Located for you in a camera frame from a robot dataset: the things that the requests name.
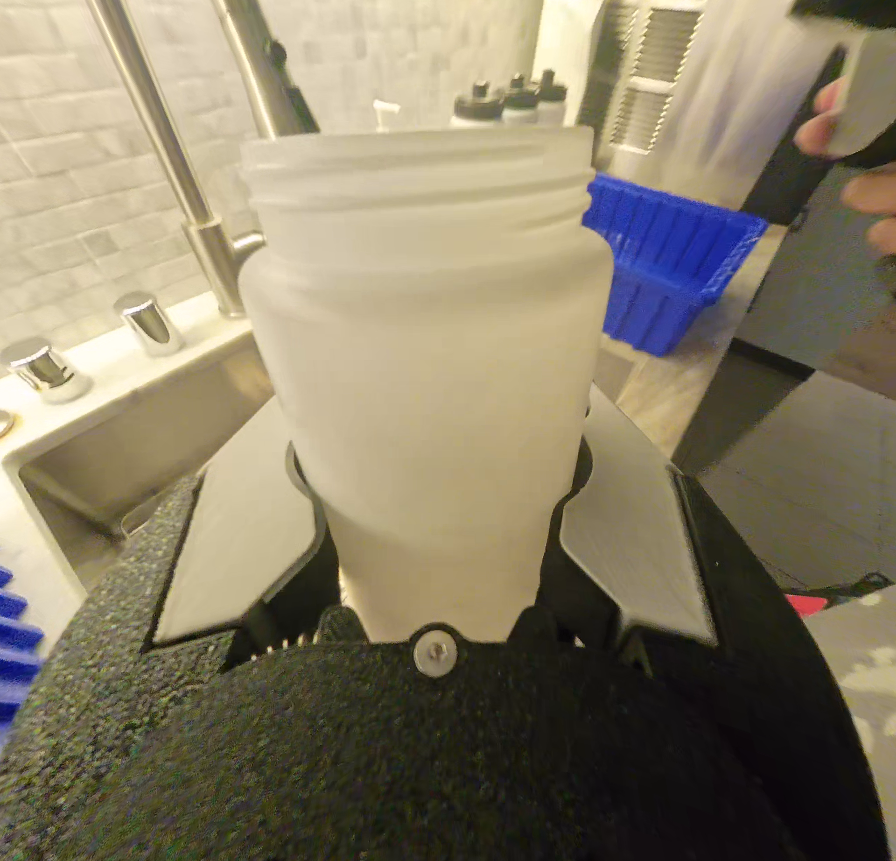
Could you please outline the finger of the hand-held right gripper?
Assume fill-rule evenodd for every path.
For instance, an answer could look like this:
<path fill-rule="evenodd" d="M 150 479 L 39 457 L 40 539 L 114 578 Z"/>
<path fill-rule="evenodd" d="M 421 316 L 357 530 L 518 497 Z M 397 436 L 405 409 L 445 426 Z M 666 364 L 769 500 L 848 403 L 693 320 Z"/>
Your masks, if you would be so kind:
<path fill-rule="evenodd" d="M 834 32 L 844 48 L 828 154 L 894 158 L 895 0 L 793 0 L 789 17 Z"/>

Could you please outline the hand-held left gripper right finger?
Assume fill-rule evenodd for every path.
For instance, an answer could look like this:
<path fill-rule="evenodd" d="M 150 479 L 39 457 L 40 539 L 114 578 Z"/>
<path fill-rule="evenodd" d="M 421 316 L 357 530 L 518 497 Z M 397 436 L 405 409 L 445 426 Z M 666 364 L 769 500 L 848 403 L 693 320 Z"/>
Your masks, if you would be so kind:
<path fill-rule="evenodd" d="M 591 470 L 566 504 L 561 546 L 615 604 L 616 645 L 641 627 L 716 646 L 678 470 L 596 385 L 588 402 Z"/>

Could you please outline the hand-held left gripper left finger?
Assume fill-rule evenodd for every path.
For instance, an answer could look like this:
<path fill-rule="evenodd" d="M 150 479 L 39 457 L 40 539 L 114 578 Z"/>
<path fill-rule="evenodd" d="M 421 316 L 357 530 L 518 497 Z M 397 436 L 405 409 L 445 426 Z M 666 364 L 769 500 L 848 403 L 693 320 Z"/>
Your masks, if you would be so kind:
<path fill-rule="evenodd" d="M 273 398 L 203 470 L 152 643 L 236 630 L 308 564 L 325 534 Z"/>

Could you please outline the blue plastic bin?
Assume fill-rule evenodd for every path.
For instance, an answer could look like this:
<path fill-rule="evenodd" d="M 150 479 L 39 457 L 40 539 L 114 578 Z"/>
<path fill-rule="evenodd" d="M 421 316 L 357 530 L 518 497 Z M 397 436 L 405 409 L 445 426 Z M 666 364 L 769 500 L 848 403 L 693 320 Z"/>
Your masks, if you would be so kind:
<path fill-rule="evenodd" d="M 768 228 L 761 217 L 598 173 L 582 224 L 613 252 L 603 330 L 652 355 L 674 352 Z"/>
<path fill-rule="evenodd" d="M 1 566 L 1 737 L 5 742 L 13 720 L 28 697 L 42 661 L 44 632 L 25 620 L 28 600 L 15 592 L 14 575 Z"/>

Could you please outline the white squeeze bottle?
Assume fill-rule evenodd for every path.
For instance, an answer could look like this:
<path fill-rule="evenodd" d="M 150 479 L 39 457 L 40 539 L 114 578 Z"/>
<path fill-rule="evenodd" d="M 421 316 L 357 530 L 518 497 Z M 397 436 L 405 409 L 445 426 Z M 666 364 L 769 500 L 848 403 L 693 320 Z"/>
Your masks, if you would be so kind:
<path fill-rule="evenodd" d="M 567 87 L 558 83 L 552 69 L 542 71 L 535 87 L 537 123 L 562 127 L 566 120 Z"/>
<path fill-rule="evenodd" d="M 489 81 L 475 82 L 468 93 L 455 98 L 449 128 L 498 127 L 502 123 L 503 109 L 504 95 L 500 90 L 494 90 Z"/>
<path fill-rule="evenodd" d="M 534 125 L 539 120 L 537 87 L 516 73 L 503 91 L 501 122 L 507 127 Z"/>
<path fill-rule="evenodd" d="M 243 144 L 239 291 L 374 642 L 502 642 L 574 477 L 612 278 L 589 127 Z"/>

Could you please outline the white marble desk countertop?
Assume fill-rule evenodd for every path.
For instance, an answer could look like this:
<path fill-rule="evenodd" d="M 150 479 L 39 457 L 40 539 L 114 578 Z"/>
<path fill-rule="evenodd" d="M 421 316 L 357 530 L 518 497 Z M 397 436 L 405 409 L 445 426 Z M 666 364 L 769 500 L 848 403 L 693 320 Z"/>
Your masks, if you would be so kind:
<path fill-rule="evenodd" d="M 603 337 L 598 361 L 609 357 L 632 368 L 615 396 L 616 405 L 666 457 L 672 459 L 721 360 L 787 234 L 769 226 L 721 299 L 693 324 L 678 350 L 655 358 Z M 28 495 L 22 466 L 64 440 L 91 428 L 136 401 L 150 388 L 187 374 L 251 335 L 246 319 L 223 318 L 211 293 L 171 308 L 186 348 L 162 358 L 140 351 L 120 328 L 72 349 L 67 358 L 88 374 L 92 389 L 74 401 L 47 405 L 16 376 L 2 379 L 2 410 L 15 415 L 2 437 L 2 564 L 12 586 L 28 600 L 24 620 L 44 632 L 46 655 L 71 621 L 86 592 L 49 526 Z"/>

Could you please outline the person's right hand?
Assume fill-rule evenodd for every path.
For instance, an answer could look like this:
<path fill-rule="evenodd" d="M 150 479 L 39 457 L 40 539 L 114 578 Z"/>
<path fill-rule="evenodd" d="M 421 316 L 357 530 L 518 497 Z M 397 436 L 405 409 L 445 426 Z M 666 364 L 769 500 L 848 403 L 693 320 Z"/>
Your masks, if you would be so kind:
<path fill-rule="evenodd" d="M 830 150 L 839 125 L 838 105 L 844 79 L 825 85 L 815 96 L 813 116 L 795 135 L 794 141 L 804 155 L 833 160 Z M 895 254 L 895 169 L 894 162 L 865 172 L 847 183 L 841 193 L 847 207 L 860 214 L 877 217 L 868 230 L 872 248 L 884 257 Z"/>

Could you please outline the stainless steel sink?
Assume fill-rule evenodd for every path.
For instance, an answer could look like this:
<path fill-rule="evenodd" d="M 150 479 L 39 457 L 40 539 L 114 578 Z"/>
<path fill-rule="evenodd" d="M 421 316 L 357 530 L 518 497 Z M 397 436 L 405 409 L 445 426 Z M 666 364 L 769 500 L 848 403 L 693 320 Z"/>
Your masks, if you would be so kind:
<path fill-rule="evenodd" d="M 113 402 L 89 424 L 15 464 L 53 540 L 87 592 L 118 561 L 178 481 L 273 397 L 251 336 Z"/>

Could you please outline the white louvered panel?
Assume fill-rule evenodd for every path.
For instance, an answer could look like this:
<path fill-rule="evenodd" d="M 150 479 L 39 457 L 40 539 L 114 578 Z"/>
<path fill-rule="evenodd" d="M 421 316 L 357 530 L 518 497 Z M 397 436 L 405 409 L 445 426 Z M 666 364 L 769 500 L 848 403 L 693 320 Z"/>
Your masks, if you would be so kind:
<path fill-rule="evenodd" d="M 614 62 L 601 143 L 638 157 L 651 152 L 708 0 L 608 0 Z"/>

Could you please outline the chrome counter cap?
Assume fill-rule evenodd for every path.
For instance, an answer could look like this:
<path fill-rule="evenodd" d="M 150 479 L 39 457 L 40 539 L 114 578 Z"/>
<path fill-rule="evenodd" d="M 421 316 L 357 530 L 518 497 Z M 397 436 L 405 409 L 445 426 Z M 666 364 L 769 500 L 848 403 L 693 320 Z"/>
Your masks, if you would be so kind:
<path fill-rule="evenodd" d="M 180 352 L 185 340 L 171 322 L 155 295 L 131 291 L 114 304 L 118 317 L 131 329 L 141 350 L 151 358 L 163 358 Z"/>
<path fill-rule="evenodd" d="M 88 394 L 93 380 L 77 370 L 43 337 L 21 339 L 1 351 L 3 366 L 29 385 L 47 405 L 59 406 Z"/>

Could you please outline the person's camouflage jacket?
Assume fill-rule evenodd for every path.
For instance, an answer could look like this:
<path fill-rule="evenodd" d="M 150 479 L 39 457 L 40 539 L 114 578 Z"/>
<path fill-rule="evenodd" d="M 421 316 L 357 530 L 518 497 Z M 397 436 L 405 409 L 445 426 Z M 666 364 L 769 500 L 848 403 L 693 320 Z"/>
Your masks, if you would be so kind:
<path fill-rule="evenodd" d="M 868 757 L 895 858 L 895 586 L 815 612 L 804 624 L 831 668 Z"/>

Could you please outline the steel kitchen faucet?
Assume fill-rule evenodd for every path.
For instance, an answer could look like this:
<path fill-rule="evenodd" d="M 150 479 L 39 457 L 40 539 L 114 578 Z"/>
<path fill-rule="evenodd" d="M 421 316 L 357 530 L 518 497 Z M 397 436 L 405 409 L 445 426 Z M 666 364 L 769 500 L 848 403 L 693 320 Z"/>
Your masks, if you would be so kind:
<path fill-rule="evenodd" d="M 184 217 L 183 230 L 225 318 L 244 316 L 238 291 L 243 264 L 265 244 L 259 231 L 230 238 L 200 183 L 126 0 L 85 0 L 118 69 Z M 285 46 L 259 0 L 210 0 L 232 55 L 259 136 L 275 139 L 320 130 L 293 82 Z"/>

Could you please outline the white paper towel roll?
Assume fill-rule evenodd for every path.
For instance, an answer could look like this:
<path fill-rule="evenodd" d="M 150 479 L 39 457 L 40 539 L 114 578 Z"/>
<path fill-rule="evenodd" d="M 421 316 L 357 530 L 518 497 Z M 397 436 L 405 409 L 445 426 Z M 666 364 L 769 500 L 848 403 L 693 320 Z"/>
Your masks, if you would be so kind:
<path fill-rule="evenodd" d="M 566 85 L 566 120 L 572 127 L 581 113 L 588 78 L 596 58 L 601 26 L 609 0 L 543 0 L 532 63 L 538 83 L 552 69 Z"/>

